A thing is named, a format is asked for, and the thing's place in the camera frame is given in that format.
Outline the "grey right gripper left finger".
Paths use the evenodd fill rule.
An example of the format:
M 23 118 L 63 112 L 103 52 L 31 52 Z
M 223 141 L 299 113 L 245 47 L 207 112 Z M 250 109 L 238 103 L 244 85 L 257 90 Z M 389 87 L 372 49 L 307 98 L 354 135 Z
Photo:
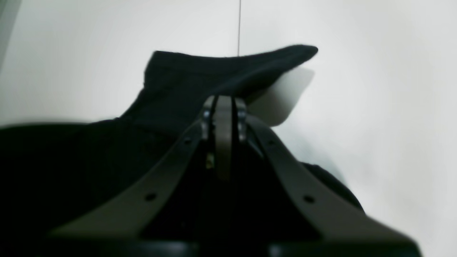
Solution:
M 214 146 L 216 177 L 230 180 L 233 100 L 211 96 L 201 117 L 149 172 L 117 197 L 50 232 L 65 238 L 135 238 L 172 196 L 201 142 Z

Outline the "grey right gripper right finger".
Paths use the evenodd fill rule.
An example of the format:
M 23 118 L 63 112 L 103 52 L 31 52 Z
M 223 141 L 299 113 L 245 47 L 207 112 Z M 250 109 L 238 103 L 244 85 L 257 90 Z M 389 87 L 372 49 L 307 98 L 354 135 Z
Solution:
M 240 98 L 237 109 L 239 142 L 251 131 L 263 161 L 301 217 L 321 236 L 319 241 L 273 244 L 272 250 L 417 250 L 408 236 L 373 220 L 321 183 L 300 164 L 276 134 L 247 113 Z

